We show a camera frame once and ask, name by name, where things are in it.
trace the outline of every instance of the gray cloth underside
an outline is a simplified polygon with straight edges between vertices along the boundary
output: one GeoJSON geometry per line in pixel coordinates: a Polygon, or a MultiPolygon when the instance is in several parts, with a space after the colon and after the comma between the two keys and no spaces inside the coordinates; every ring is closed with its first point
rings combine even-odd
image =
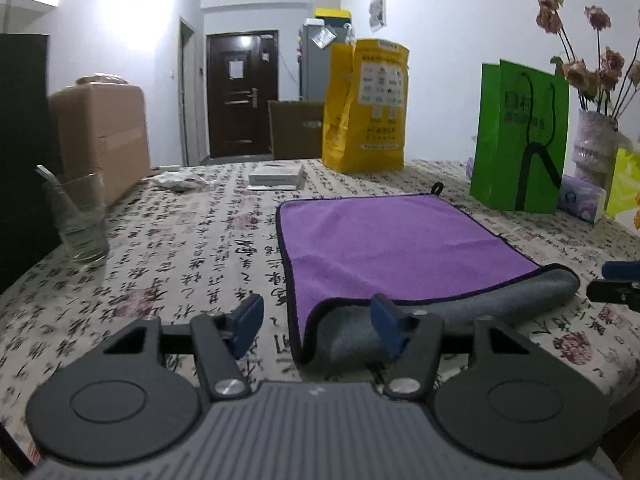
{"type": "MultiPolygon", "coordinates": [[[[564,269],[513,283],[463,300],[404,306],[408,312],[426,310],[448,323],[469,324],[478,316],[494,316],[517,325],[570,300],[580,280],[564,269]]],[[[369,319],[368,306],[337,307],[318,324],[316,354],[309,363],[324,373],[361,369],[391,361],[369,319]]]]}

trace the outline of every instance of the doorway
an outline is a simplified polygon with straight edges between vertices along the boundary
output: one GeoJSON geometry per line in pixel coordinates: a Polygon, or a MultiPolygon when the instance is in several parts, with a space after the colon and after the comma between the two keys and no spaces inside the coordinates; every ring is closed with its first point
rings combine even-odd
{"type": "Polygon", "coordinates": [[[207,36],[212,157],[271,153],[268,101],[277,99],[277,30],[207,36]]]}
{"type": "Polygon", "coordinates": [[[196,33],[180,20],[180,48],[178,49],[178,110],[182,136],[182,164],[197,166],[207,153],[201,153],[198,142],[196,33]]]}

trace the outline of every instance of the white vase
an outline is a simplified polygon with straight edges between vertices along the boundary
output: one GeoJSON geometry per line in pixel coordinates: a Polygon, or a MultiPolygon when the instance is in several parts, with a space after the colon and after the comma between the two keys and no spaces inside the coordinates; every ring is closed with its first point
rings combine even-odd
{"type": "Polygon", "coordinates": [[[574,142],[575,176],[603,189],[613,173],[621,134],[618,122],[597,112],[578,111],[574,142]]]}

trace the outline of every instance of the tablecloth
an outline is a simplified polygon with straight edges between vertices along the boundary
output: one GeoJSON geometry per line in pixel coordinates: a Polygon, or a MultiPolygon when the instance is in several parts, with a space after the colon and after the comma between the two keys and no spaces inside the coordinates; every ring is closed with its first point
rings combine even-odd
{"type": "MultiPolygon", "coordinates": [[[[286,284],[276,240],[279,203],[429,192],[470,214],[537,263],[559,262],[581,278],[577,297],[518,329],[593,381],[613,402],[638,384],[640,314],[624,306],[591,304],[588,281],[607,260],[638,258],[640,238],[613,220],[596,226],[562,212],[535,215],[491,211],[469,196],[462,163],[408,162],[404,171],[345,176],[317,160],[303,161],[297,191],[246,189],[256,164],[194,168],[216,180],[202,192],[177,194],[144,183],[108,216],[111,253],[97,269],[78,269],[57,248],[0,297],[0,417],[32,458],[24,423],[26,402],[38,384],[133,319],[157,315],[185,323],[200,313],[232,310],[252,292],[265,300],[264,324],[241,367],[252,384],[300,380],[287,336],[286,284]]],[[[193,359],[171,356],[168,367],[196,381],[193,359]]],[[[466,367],[466,356],[444,356],[438,380],[466,367]]],[[[304,379],[380,382],[376,368],[348,376],[304,379]]]]}

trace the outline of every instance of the green shopping bag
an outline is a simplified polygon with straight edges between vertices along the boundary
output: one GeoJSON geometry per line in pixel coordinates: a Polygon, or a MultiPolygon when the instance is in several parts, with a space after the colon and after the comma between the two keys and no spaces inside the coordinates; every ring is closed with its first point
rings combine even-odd
{"type": "Polygon", "coordinates": [[[564,79],[504,60],[483,64],[471,195],[492,209],[553,213],[568,121],[564,79]]]}

